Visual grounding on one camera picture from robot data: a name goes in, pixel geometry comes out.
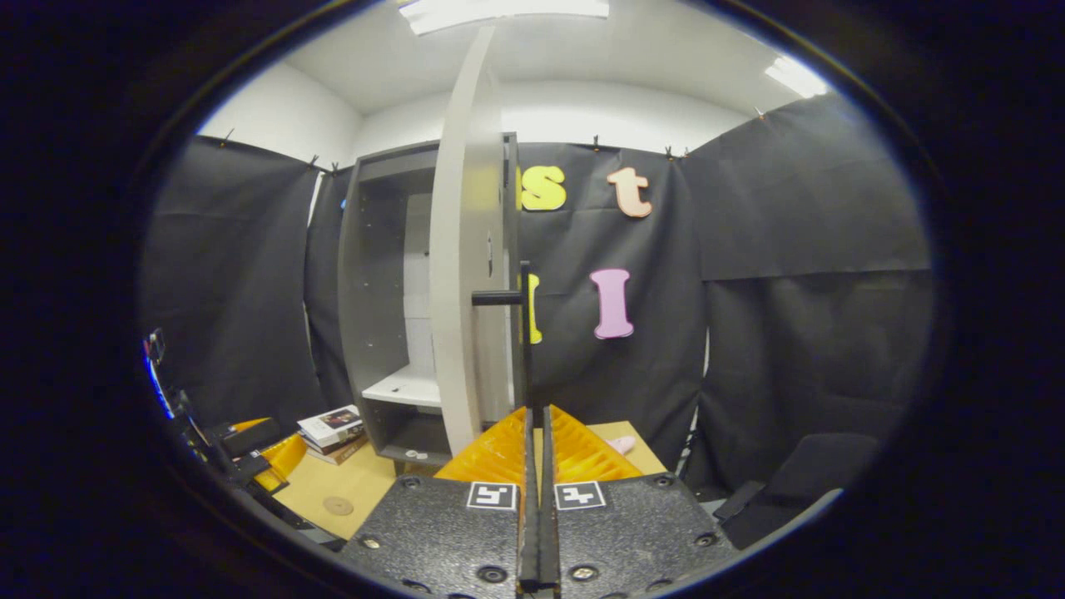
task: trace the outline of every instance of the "fluorescent light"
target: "fluorescent light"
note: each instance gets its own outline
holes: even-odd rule
[[[416,0],[400,6],[415,35],[440,29],[518,15],[571,15],[606,18],[607,0]]]
[[[766,69],[766,75],[787,85],[804,98],[820,96],[829,91],[824,81],[791,59],[780,58]]]

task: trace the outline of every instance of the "book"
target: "book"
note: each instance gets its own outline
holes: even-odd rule
[[[299,431],[299,436],[302,437],[304,442],[307,443],[307,447],[313,449],[314,451],[316,451],[318,453],[331,453],[331,452],[333,452],[333,451],[335,451],[335,450],[338,450],[338,449],[346,446],[348,443],[348,441],[350,441],[353,438],[358,437],[359,434],[362,433],[362,431],[363,431],[363,427],[361,425],[360,426],[356,426],[354,428],[350,428],[349,433],[351,433],[351,437],[345,437],[344,440],[342,440],[342,441],[338,441],[335,443],[329,443],[328,446],[325,446],[325,447],[320,446],[318,443],[314,442],[314,439],[312,439],[311,436],[308,435],[306,431]]]
[[[355,455],[355,452],[359,451],[359,448],[366,444],[366,436],[362,435],[356,437],[351,441],[344,443],[339,449],[335,449],[329,453],[320,453],[314,450],[314,448],[307,448],[307,455],[313,455],[314,457],[332,464],[333,466],[340,466],[347,458]]]
[[[310,440],[320,448],[358,436],[362,432],[359,408],[354,405],[329,410],[298,422]]]

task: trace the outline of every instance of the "table surface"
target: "table surface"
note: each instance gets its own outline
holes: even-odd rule
[[[666,471],[630,423],[608,422],[591,424],[588,427],[604,439],[616,439],[626,435],[636,437],[636,447],[625,454],[625,458],[644,474]],[[539,479],[541,432],[537,430],[536,433],[535,451]],[[417,471],[420,471],[417,466],[408,468],[409,473]],[[296,514],[341,538],[349,539],[393,482],[395,482],[395,469],[392,460],[378,456],[374,453],[373,446],[366,443],[340,466],[333,466],[309,455],[305,456],[289,475],[289,486],[278,491],[275,497]],[[354,511],[346,516],[329,513],[323,503],[329,497],[346,499],[351,503]]]

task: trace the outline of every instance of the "black fabric backdrop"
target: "black fabric backdrop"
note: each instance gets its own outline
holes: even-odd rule
[[[304,317],[307,217],[317,171],[267,150],[197,137],[149,225],[140,322],[163,327],[166,384],[204,425],[324,411]]]
[[[914,191],[834,94],[683,161],[709,325],[688,484],[765,481],[812,433],[883,439],[911,400],[934,279]]]
[[[307,229],[307,266],[304,302],[311,331],[311,355],[329,407],[355,403],[344,366],[337,310],[337,252],[340,247],[341,205],[347,195],[353,168],[326,174],[318,188],[314,214]]]
[[[890,432],[934,281],[910,185],[841,98],[794,102],[676,161],[569,144],[521,144],[520,157],[523,172],[561,167],[568,196],[520,222],[540,277],[539,401],[630,421],[670,469],[698,404],[688,482],[721,493],[767,479],[806,434]],[[649,179],[644,218],[622,213],[606,180],[626,166]],[[305,228],[306,164],[207,139],[179,161],[149,234],[142,322],[164,327],[164,372],[204,423],[273,416],[291,430],[351,402],[337,313],[350,174],[324,177]],[[611,268],[630,273],[635,333],[604,340],[588,276]]]
[[[703,368],[706,322],[690,195],[677,163],[662,155],[567,144],[521,144],[522,171],[558,166],[566,204],[523,211],[521,255],[540,277],[531,393],[586,423],[629,420],[672,468],[691,422]],[[619,208],[606,177],[632,166],[654,206],[634,218]],[[599,293],[588,278],[625,269],[635,330],[597,339]]]

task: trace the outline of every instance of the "pink object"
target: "pink object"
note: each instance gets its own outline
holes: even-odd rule
[[[618,208],[629,216],[642,218],[651,214],[651,203],[640,199],[640,188],[648,187],[646,177],[637,177],[636,169],[626,166],[606,176],[608,183],[615,185],[618,195]]]
[[[600,324],[595,327],[595,337],[613,339],[628,337],[635,330],[625,313],[625,281],[628,271],[624,269],[604,269],[588,275],[600,290]]]
[[[633,451],[633,448],[636,447],[636,437],[619,437],[612,441],[607,441],[607,444],[618,450],[618,453],[621,455],[625,455],[626,453]]]

